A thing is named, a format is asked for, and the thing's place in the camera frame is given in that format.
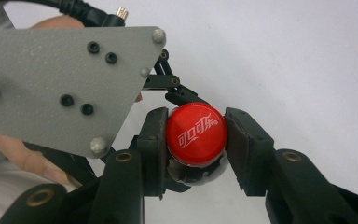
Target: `screw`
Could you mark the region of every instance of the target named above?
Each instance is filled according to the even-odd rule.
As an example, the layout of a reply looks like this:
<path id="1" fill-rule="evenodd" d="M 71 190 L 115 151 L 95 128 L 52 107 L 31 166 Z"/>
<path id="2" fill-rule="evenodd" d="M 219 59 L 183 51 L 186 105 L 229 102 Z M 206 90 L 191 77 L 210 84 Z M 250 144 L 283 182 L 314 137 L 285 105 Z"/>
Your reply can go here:
<path id="1" fill-rule="evenodd" d="M 109 52 L 105 56 L 107 63 L 116 63 L 117 62 L 117 55 L 113 52 Z"/>
<path id="2" fill-rule="evenodd" d="M 74 104 L 74 98 L 69 94 L 64 94 L 60 97 L 60 104 L 69 107 Z"/>
<path id="3" fill-rule="evenodd" d="M 94 106 L 92 106 L 91 104 L 83 104 L 80 107 L 81 113 L 84 115 L 91 115 L 92 113 L 94 113 Z"/>
<path id="4" fill-rule="evenodd" d="M 87 45 L 87 50 L 90 52 L 90 53 L 98 53 L 100 52 L 100 45 L 95 42 L 95 41 L 91 41 L 88 43 Z"/>
<path id="5" fill-rule="evenodd" d="M 150 68 L 141 69 L 141 77 L 148 77 L 152 70 Z"/>
<path id="6" fill-rule="evenodd" d="M 95 154 L 102 153 L 106 151 L 106 140 L 104 140 L 102 137 L 94 138 L 89 143 L 89 148 Z"/>
<path id="7" fill-rule="evenodd" d="M 163 31 L 161 29 L 157 29 L 157 30 L 153 31 L 153 35 L 152 35 L 153 41 L 158 44 L 164 42 L 165 36 L 166 36 L 165 31 Z"/>
<path id="8" fill-rule="evenodd" d="M 173 78 L 172 79 L 172 84 L 173 85 L 176 85 L 176 84 L 178 84 L 179 83 L 179 80 L 177 79 L 177 78 Z"/>

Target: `white surface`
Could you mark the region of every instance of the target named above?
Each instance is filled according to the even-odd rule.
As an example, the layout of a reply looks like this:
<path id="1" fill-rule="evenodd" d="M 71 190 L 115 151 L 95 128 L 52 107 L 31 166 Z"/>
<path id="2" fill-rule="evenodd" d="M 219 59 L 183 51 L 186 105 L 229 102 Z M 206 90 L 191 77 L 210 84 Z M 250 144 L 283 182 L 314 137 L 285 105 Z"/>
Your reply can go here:
<path id="1" fill-rule="evenodd" d="M 308 155 L 326 178 L 358 193 L 358 0 L 89 1 L 127 26 L 167 33 L 170 64 L 181 82 L 224 113 L 249 112 L 276 148 Z M 58 15 L 22 3 L 6 7 L 17 27 Z M 144 92 L 120 131 L 126 148 L 145 115 L 172 105 Z M 239 192 L 230 168 L 213 183 L 184 194 L 147 199 L 146 223 L 268 223 L 264 198 Z"/>

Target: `finger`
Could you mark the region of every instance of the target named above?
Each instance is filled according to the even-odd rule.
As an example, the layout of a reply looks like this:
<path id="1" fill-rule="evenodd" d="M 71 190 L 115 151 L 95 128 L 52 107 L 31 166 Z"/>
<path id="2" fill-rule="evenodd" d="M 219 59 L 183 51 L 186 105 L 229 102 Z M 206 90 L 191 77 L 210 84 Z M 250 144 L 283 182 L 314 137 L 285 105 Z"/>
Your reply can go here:
<path id="1" fill-rule="evenodd" d="M 41 21 L 32 28 L 83 28 L 80 21 L 69 16 L 58 16 L 45 21 Z"/>
<path id="2" fill-rule="evenodd" d="M 142 98 L 142 94 L 141 93 L 139 93 L 139 95 L 136 97 L 136 99 L 135 99 L 135 102 L 140 102 L 140 101 L 142 101 L 144 98 Z"/>
<path id="3" fill-rule="evenodd" d="M 19 139 L 0 135 L 0 151 L 24 171 L 44 175 L 61 184 L 69 184 L 66 172 L 48 161 L 42 153 L 25 147 Z"/>

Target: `hex socket screw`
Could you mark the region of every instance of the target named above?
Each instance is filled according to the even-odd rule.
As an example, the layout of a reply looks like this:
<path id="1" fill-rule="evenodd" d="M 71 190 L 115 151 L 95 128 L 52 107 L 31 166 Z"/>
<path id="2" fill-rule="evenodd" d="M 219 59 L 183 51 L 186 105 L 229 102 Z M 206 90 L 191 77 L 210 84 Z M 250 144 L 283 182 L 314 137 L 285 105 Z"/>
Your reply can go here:
<path id="1" fill-rule="evenodd" d="M 100 52 L 100 45 L 95 41 L 91 41 L 87 45 L 87 50 L 90 53 L 96 54 L 96 53 Z"/>
<path id="2" fill-rule="evenodd" d="M 83 115 L 88 116 L 94 113 L 94 106 L 92 106 L 91 104 L 83 104 L 80 107 L 80 110 Z"/>
<path id="3" fill-rule="evenodd" d="M 105 56 L 107 63 L 116 63 L 117 62 L 117 55 L 114 52 L 109 52 Z"/>
<path id="4" fill-rule="evenodd" d="M 60 97 L 60 104 L 64 107 L 69 107 L 75 103 L 74 97 L 69 94 L 64 94 Z"/>

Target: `metal linkage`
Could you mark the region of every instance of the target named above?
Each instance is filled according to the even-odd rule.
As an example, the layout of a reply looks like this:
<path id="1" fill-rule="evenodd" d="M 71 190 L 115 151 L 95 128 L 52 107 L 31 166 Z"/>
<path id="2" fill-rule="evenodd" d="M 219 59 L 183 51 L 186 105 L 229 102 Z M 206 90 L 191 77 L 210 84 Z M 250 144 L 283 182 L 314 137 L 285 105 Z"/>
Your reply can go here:
<path id="1" fill-rule="evenodd" d="M 225 119 L 229 132 L 227 157 L 240 188 L 247 196 L 266 195 L 274 140 L 244 111 L 227 108 Z"/>
<path id="2" fill-rule="evenodd" d="M 87 223 L 100 182 L 99 177 L 66 194 L 56 223 Z"/>
<path id="3" fill-rule="evenodd" d="M 60 167 L 82 185 L 97 178 L 84 157 L 30 143 L 24 143 L 24 145 L 32 151 L 40 151 L 46 159 Z"/>
<path id="4" fill-rule="evenodd" d="M 66 189 L 58 184 L 44 184 L 28 189 L 7 209 L 0 224 L 62 223 L 57 217 Z"/>
<path id="5" fill-rule="evenodd" d="M 131 149 L 108 158 L 89 223 L 144 223 L 142 159 Z"/>
<path id="6" fill-rule="evenodd" d="M 266 197 L 271 223 L 358 223 L 358 195 L 330 184 L 303 154 L 273 148 L 246 112 L 227 108 L 226 146 L 240 188 Z"/>
<path id="7" fill-rule="evenodd" d="M 137 137 L 136 149 L 142 155 L 145 196 L 159 196 L 165 192 L 164 179 L 167 167 L 165 127 L 168 119 L 166 107 L 150 111 Z"/>
<path id="8" fill-rule="evenodd" d="M 165 99 L 178 106 L 194 102 L 208 104 L 196 92 L 180 84 L 179 77 L 173 75 L 168 59 L 169 53 L 164 49 L 154 66 L 157 75 L 148 77 L 143 90 L 167 90 Z"/>
<path id="9" fill-rule="evenodd" d="M 271 223 L 358 223 L 358 214 L 304 154 L 277 150 L 270 167 L 266 207 Z"/>

